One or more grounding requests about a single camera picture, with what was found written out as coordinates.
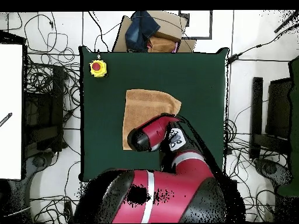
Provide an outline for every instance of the blue fabric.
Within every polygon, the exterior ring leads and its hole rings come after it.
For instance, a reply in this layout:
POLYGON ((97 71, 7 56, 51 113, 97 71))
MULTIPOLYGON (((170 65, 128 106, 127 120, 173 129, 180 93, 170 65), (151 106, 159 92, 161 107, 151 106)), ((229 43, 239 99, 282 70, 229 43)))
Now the blue fabric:
POLYGON ((131 20, 133 22, 125 35, 127 49, 146 52, 148 39, 159 30, 160 26, 147 11, 136 11, 131 20))

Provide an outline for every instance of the orange towel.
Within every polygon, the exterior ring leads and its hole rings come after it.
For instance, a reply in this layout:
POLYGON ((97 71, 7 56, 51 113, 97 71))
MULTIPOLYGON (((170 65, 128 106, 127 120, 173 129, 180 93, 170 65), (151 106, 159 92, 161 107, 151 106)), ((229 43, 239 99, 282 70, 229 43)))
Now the orange towel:
POLYGON ((180 101, 164 92, 144 89, 127 90, 123 122, 123 150, 131 150, 127 137, 132 129, 161 113, 177 115, 180 106, 180 101))
POLYGON ((165 38, 150 37, 148 53, 171 53, 175 49, 175 43, 165 38))

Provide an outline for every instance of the white panel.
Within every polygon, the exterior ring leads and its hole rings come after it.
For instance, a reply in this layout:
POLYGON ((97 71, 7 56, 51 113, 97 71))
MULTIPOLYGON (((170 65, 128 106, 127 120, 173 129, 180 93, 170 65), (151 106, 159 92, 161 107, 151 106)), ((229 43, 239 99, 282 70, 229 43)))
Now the white panel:
POLYGON ((22 46, 0 44, 0 179, 21 177, 22 46))

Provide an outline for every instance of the table surface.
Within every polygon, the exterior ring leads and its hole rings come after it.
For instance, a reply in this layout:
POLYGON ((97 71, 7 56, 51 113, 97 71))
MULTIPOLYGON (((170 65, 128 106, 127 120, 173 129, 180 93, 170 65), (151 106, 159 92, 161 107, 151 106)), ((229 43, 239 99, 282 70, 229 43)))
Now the table surface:
POLYGON ((293 180, 289 185, 282 185, 278 193, 282 196, 299 197, 299 58, 289 63, 290 77, 293 80, 293 87, 290 92, 291 118, 290 118, 290 143, 291 153, 289 168, 293 174, 293 180))
POLYGON ((180 100, 179 113, 190 121, 222 167, 227 51, 223 48, 216 54, 101 53, 109 76, 94 78, 89 63, 96 60, 96 54, 82 47, 84 180, 93 179, 109 168, 159 170, 158 152, 123 150, 128 89, 158 90, 180 100))
POLYGON ((20 179, 22 165, 22 45, 0 44, 0 179, 20 179))

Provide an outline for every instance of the dark green mat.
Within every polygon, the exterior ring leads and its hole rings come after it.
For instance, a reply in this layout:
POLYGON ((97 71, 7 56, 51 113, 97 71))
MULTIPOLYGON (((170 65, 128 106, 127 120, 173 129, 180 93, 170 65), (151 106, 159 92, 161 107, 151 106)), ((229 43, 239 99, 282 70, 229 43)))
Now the dark green mat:
POLYGON ((281 185, 278 193, 282 196, 299 197, 299 58, 288 63, 290 77, 293 87, 290 91, 291 117, 289 138, 291 143, 291 153, 288 164, 293 174, 293 180, 289 185, 281 185))
POLYGON ((128 89, 163 91, 180 100, 180 114, 191 122, 222 167, 227 48, 216 54, 101 53, 101 59, 107 63, 107 78, 94 78, 89 63, 97 59, 96 54, 86 47, 79 50, 84 103, 81 108, 83 181, 109 168, 159 170, 158 152, 123 150, 128 89))

